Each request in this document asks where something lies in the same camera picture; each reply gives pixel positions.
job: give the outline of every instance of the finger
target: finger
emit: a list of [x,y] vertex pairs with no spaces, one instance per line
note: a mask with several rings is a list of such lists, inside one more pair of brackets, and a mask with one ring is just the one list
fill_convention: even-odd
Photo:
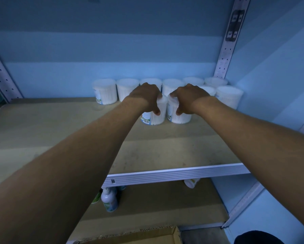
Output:
[[179,107],[177,108],[177,111],[176,111],[176,115],[181,115],[182,114],[182,108],[181,108],[181,105],[179,104]]
[[156,107],[156,109],[153,111],[153,113],[156,114],[156,115],[160,115],[161,111],[158,107]]
[[174,90],[172,93],[170,93],[170,96],[175,98],[177,96],[177,90]]

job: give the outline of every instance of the cotton swab container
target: cotton swab container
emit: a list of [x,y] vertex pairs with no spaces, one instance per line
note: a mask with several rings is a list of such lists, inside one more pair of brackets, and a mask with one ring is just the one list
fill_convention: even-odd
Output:
[[218,77],[209,77],[205,78],[205,85],[218,88],[219,86],[225,86],[228,84],[228,81]]
[[95,98],[99,104],[112,104],[117,101],[116,81],[99,79],[92,83]]
[[210,96],[215,96],[215,94],[216,94],[216,89],[214,87],[211,87],[211,86],[199,86],[199,88],[202,88]]
[[243,90],[234,86],[219,86],[216,89],[215,96],[225,105],[232,109],[237,109],[240,99],[243,95]]
[[161,91],[161,87],[162,87],[162,80],[158,79],[158,78],[146,78],[146,79],[141,79],[140,80],[140,85],[144,84],[144,83],[148,83],[150,85],[156,85],[159,90]]
[[166,95],[162,94],[162,98],[159,98],[156,103],[160,109],[161,114],[156,115],[151,112],[144,112],[141,115],[141,121],[147,125],[159,125],[164,122],[164,119],[166,118],[166,104],[168,102],[168,98]]
[[174,90],[176,90],[180,86],[184,86],[185,83],[182,80],[178,79],[165,79],[162,82],[162,94],[168,96]]
[[185,77],[182,79],[185,82],[185,85],[192,84],[193,86],[202,86],[204,85],[204,80],[198,77]]
[[116,81],[119,101],[122,102],[137,86],[140,81],[132,78],[125,78]]
[[176,111],[179,107],[178,98],[173,98],[168,95],[168,106],[166,107],[166,118],[176,124],[184,124],[190,122],[192,115],[187,115],[182,113],[181,115],[177,115]]

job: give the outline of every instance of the white bottle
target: white bottle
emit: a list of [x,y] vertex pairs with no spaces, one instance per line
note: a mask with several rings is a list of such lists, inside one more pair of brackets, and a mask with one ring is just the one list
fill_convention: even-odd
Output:
[[112,188],[106,187],[103,189],[101,200],[108,212],[112,212],[118,208],[116,192]]

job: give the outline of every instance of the perforated metal post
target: perforated metal post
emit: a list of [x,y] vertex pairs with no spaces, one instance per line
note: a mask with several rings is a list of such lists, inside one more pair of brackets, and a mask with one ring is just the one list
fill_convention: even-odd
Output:
[[6,102],[11,102],[14,98],[23,98],[11,76],[0,60],[0,93]]
[[214,77],[224,79],[231,61],[233,50],[245,19],[250,0],[235,0],[230,21],[225,33],[219,60],[217,61]]

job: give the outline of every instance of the cardboard box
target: cardboard box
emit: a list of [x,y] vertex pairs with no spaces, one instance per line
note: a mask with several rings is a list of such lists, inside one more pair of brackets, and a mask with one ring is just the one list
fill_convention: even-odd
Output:
[[79,244],[182,244],[178,227],[141,230],[117,236],[83,240]]

